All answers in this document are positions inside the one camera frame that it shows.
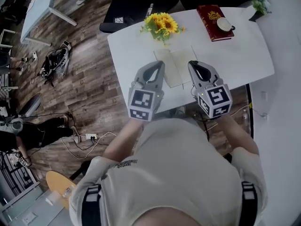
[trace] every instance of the person wearing white t-shirt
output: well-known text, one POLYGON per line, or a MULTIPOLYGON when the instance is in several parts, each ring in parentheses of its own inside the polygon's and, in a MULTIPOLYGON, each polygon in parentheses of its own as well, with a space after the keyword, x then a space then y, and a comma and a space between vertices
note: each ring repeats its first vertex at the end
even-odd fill
POLYGON ((242 181, 254 185, 260 215, 267 190, 258 147, 229 115, 217 122, 233 148, 231 163, 181 119, 150 122, 131 155, 143 122, 130 119, 72 192, 73 224, 87 225, 83 201, 94 185, 102 226, 238 226, 242 181))

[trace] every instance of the black pants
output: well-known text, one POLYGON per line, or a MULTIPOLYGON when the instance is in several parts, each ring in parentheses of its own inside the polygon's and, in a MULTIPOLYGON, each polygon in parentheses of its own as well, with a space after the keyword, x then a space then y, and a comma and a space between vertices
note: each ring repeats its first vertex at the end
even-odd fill
POLYGON ((18 136, 22 139, 27 150, 45 147, 62 137, 73 135, 73 130, 70 128, 59 127, 63 124, 63 118, 52 118, 39 125, 26 123, 18 136))

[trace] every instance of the book cover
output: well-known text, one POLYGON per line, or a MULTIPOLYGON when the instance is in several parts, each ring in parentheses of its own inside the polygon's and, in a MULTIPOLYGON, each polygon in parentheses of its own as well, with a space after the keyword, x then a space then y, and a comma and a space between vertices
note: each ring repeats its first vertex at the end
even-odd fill
POLYGON ((211 41, 229 40, 234 37, 233 31, 224 32, 219 29, 216 21, 220 17, 225 17, 217 5, 202 5, 197 8, 211 41))

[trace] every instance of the gold emblem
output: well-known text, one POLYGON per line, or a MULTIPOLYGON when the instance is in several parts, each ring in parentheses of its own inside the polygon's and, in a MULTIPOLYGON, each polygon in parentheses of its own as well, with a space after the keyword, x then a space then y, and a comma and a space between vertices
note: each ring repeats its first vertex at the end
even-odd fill
POLYGON ((211 11, 210 13, 208 13, 209 19, 210 20, 217 20, 221 17, 221 15, 217 12, 211 11))

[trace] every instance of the white t-shirt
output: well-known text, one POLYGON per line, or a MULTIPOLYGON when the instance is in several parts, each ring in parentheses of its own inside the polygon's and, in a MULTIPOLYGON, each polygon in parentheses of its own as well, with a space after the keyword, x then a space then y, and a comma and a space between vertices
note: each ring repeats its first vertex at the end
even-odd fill
POLYGON ((258 214, 267 204, 258 155, 236 148, 232 164, 197 126, 180 119, 151 122, 133 156, 123 162, 96 157, 70 199, 70 216, 81 226, 81 205, 88 186, 101 184, 102 226, 132 225, 157 207, 183 211, 202 226, 239 224, 242 186, 255 185, 258 214))

